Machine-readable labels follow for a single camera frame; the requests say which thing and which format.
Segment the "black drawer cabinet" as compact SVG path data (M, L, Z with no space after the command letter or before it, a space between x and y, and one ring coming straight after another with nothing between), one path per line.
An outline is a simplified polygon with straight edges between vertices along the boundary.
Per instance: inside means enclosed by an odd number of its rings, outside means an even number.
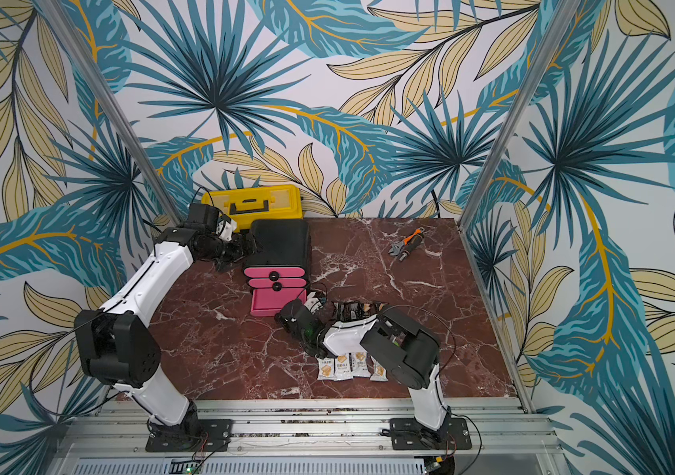
M311 264L309 223L303 219L256 220L250 227L256 252L250 255L248 267L300 267Z

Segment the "pink bottom drawer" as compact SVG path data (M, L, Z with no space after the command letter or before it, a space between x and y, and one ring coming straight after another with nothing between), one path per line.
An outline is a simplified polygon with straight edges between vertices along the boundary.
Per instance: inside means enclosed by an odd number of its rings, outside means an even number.
M304 288L282 288L279 291L271 288L256 289L252 291L250 314L258 318L274 317L293 300L305 302L306 296Z

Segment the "black cookie packet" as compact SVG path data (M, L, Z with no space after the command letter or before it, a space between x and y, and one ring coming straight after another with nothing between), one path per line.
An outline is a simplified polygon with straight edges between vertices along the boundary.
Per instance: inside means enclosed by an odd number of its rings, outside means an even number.
M379 310L378 306L375 303L364 303L362 305L362 312L365 317L376 315Z
M334 304L333 319L339 322L347 322L349 320L349 310L343 302Z
M347 304L347 310L349 311L350 321L360 320L364 315L363 304L359 302L351 302Z

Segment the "white cookie packet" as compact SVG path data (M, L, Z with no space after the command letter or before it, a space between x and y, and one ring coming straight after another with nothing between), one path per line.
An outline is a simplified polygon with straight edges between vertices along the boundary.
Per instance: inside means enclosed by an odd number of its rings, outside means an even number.
M373 382L387 382L386 369L375 359L372 360L372 373L370 380Z
M336 380L336 366L333 358L319 358L318 359L318 379L322 381Z
M353 379L353 371L351 370L351 355L349 353L342 354L335 359L335 380L345 381Z
M370 372L367 363L366 352L353 352L351 357L351 375L353 377L369 378Z

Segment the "pink top drawer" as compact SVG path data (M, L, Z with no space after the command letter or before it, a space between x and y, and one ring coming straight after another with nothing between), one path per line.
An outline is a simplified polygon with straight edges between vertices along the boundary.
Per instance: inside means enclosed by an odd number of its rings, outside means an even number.
M266 278L272 281L283 278L303 278L306 270L297 266L251 266L244 269L249 279Z

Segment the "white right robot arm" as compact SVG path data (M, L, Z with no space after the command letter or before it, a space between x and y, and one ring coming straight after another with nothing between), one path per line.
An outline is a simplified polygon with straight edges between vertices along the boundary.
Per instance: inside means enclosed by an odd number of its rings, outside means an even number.
M293 300L275 315L301 348L317 358L364 352L394 381L408 388L416 422L440 431L449 414L440 383L440 341L399 306L384 307L362 320L326 323L316 314L319 302Z

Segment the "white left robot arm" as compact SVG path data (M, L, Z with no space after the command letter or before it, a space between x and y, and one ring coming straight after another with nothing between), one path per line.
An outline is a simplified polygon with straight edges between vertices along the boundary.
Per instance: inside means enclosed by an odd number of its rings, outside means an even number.
M76 316L83 373L132 398L149 414L153 433L198 441L197 409L161 369L161 348L149 326L163 298L193 263L210 260L225 267L253 251L232 217L212 205L191 204L188 218L159 235L124 287L98 309Z

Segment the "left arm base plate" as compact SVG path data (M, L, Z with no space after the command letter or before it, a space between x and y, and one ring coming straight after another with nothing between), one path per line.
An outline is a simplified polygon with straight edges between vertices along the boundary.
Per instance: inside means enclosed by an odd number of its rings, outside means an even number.
M199 420L187 425L172 427L148 423L148 453L158 452L224 452L231 442L233 421Z

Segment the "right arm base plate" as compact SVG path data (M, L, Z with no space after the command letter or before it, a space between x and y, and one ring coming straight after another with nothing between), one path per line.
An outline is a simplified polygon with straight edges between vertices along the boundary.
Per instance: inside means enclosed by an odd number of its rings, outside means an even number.
M381 433L391 439L394 450L454 451L472 449L466 419L447 416L440 429L428 429L414 418L391 419Z

